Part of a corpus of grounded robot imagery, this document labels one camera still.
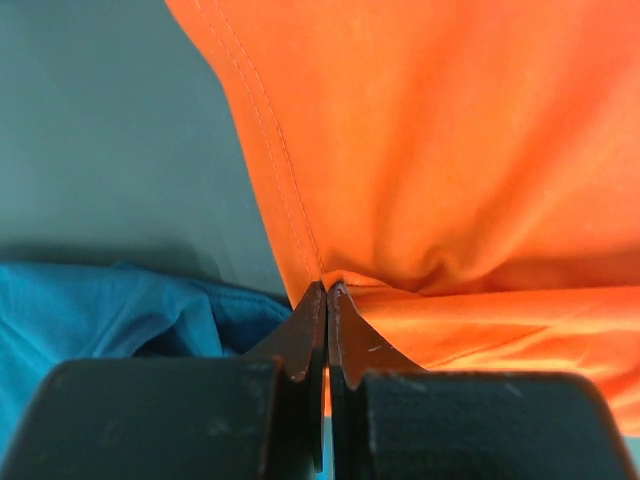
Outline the orange t shirt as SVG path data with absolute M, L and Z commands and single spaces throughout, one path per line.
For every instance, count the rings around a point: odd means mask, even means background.
M 635 1 L 172 1 L 286 292 L 436 370 L 579 373 L 639 432 Z

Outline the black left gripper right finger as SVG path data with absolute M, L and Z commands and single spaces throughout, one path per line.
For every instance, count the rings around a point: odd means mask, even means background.
M 343 283 L 327 294 L 339 479 L 634 479 L 612 414 L 586 379 L 436 372 L 392 346 Z

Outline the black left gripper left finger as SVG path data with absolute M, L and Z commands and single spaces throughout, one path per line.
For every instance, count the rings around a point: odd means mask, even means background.
M 312 479 L 323 468 L 326 292 L 235 358 L 77 360 L 40 384 L 5 479 Z

